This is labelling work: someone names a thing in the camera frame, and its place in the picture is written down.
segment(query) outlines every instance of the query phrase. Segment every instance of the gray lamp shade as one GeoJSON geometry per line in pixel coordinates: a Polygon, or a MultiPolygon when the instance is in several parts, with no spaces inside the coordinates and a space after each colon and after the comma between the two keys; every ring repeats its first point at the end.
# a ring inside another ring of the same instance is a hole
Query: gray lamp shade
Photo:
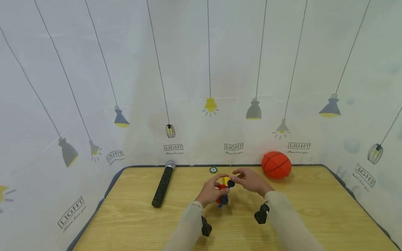
{"type": "Polygon", "coordinates": [[[319,114],[325,118],[333,118],[340,115],[337,102],[338,94],[333,93],[328,99],[328,104],[319,112],[319,114]]]}
{"type": "Polygon", "coordinates": [[[246,119],[256,120],[261,119],[261,108],[258,105],[260,102],[257,101],[256,98],[253,98],[251,101],[251,106],[247,110],[246,119]]]}
{"type": "Polygon", "coordinates": [[[98,150],[99,150],[99,146],[95,145],[92,140],[89,141],[89,145],[91,146],[91,154],[92,155],[97,155],[98,154],[98,150]]]}
{"type": "Polygon", "coordinates": [[[367,154],[367,160],[374,165],[377,164],[378,161],[381,159],[383,151],[384,149],[382,148],[381,144],[373,145],[367,154]]]}
{"type": "Polygon", "coordinates": [[[173,125],[171,124],[166,125],[166,136],[168,136],[168,138],[170,139],[176,136],[176,131],[174,130],[173,125]]]}
{"type": "Polygon", "coordinates": [[[285,131],[289,131],[288,127],[286,126],[286,119],[282,119],[281,124],[278,126],[277,131],[280,133],[284,133],[285,131]]]}
{"type": "Polygon", "coordinates": [[[70,167],[78,157],[77,151],[74,149],[72,145],[67,143],[66,139],[59,138],[59,146],[62,147],[62,155],[64,159],[64,163],[67,167],[70,167]]]}
{"type": "Polygon", "coordinates": [[[128,123],[128,121],[125,119],[125,117],[122,114],[123,112],[120,110],[120,108],[118,106],[115,106],[115,111],[117,113],[116,119],[115,119],[115,124],[118,127],[122,127],[122,128],[129,126],[130,123],[128,123]]]}

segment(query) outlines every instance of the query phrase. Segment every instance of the microphone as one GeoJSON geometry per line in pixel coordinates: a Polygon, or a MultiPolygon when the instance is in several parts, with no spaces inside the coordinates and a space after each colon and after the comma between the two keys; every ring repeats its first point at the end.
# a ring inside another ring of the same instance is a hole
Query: microphone
{"type": "Polygon", "coordinates": [[[165,198],[165,194],[169,186],[169,181],[172,177],[172,173],[175,167],[176,164],[173,161],[168,161],[165,164],[165,171],[162,174],[158,188],[156,189],[154,199],[152,200],[152,205],[156,208],[160,208],[162,206],[163,199],[165,198]]]}

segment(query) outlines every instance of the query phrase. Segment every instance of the white backdrop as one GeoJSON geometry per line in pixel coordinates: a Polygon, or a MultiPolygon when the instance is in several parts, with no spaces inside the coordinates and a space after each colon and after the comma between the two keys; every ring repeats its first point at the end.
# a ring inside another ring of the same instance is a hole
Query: white backdrop
{"type": "Polygon", "coordinates": [[[308,0],[295,65],[305,1],[267,1],[261,47],[264,0],[209,0],[209,40],[207,0],[0,0],[0,249],[67,249],[126,166],[271,150],[329,167],[401,245],[402,1],[370,1],[339,84],[368,3],[308,0]]]}

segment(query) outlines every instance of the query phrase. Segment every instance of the beige sleeve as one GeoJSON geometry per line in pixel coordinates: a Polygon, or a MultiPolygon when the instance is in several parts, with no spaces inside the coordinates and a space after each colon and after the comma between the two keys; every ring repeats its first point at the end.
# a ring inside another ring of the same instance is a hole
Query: beige sleeve
{"type": "Polygon", "coordinates": [[[176,227],[164,251],[192,251],[195,242],[201,235],[202,205],[198,201],[190,203],[184,210],[180,222],[176,227]]]}
{"type": "Polygon", "coordinates": [[[269,206],[268,221],[275,228],[287,251],[324,250],[283,194],[267,192],[264,199],[269,206]]]}

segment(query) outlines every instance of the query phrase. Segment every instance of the basketball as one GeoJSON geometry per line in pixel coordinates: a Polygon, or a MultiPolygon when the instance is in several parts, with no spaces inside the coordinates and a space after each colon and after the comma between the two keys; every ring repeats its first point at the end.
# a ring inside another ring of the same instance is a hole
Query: basketball
{"type": "Polygon", "coordinates": [[[290,159],[280,152],[266,153],[261,161],[265,176],[272,179],[283,179],[289,176],[292,169],[290,159]]]}

